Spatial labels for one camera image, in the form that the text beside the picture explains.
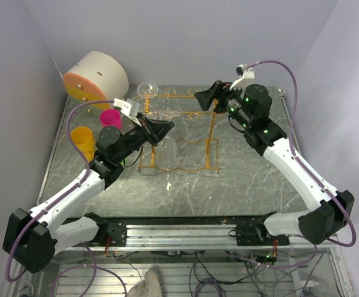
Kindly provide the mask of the orange plastic goblet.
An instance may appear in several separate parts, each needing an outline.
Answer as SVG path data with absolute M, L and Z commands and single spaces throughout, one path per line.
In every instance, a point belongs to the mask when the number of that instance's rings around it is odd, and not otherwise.
M 80 126 L 71 131 L 70 137 L 87 161 L 90 162 L 96 151 L 92 130 L 88 127 Z

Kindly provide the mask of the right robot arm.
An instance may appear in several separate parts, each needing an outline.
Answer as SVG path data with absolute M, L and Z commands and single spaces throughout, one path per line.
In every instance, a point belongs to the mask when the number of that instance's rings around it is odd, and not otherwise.
M 218 80 L 194 96 L 202 110 L 213 108 L 234 119 L 248 145 L 286 177 L 307 207 L 304 212 L 268 215 L 254 230 L 258 243 L 266 245 L 276 236 L 296 235 L 318 245 L 349 225 L 354 196 L 329 184 L 291 146 L 288 135 L 269 117 L 272 98 L 264 86 L 233 90 L 230 83 Z

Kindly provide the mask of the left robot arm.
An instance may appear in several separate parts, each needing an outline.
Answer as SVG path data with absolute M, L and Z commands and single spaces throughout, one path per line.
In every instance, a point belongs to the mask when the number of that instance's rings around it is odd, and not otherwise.
M 102 245 L 108 237 L 108 224 L 98 215 L 86 214 L 66 223 L 76 207 L 109 188 L 124 171 L 122 162 L 145 143 L 156 146 L 174 128 L 172 121 L 149 119 L 142 113 L 137 123 L 122 134 L 115 126 L 100 130 L 97 149 L 86 168 L 70 184 L 45 203 L 29 211 L 11 213 L 2 248 L 25 271 L 37 273 L 61 251 L 83 241 Z

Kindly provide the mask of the clear wine glass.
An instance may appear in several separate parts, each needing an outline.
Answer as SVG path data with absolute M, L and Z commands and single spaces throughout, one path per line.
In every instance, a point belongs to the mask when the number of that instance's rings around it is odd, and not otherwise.
M 157 113 L 159 119 L 167 121 L 172 121 L 181 114 L 176 110 L 159 110 Z M 176 140 L 167 134 L 155 149 L 155 166 L 165 171 L 176 168 L 177 153 Z
M 137 93 L 142 98 L 152 98 L 158 93 L 157 85 L 150 82 L 143 82 L 137 87 Z
M 153 120 L 160 119 L 160 116 L 159 116 L 158 112 L 155 109 L 152 109 L 152 108 L 148 111 L 147 117 L 150 118 L 150 119 L 153 119 Z M 151 169 L 155 168 L 155 158 L 156 158 L 155 146 L 152 145 L 151 146 L 151 160 L 150 160 Z

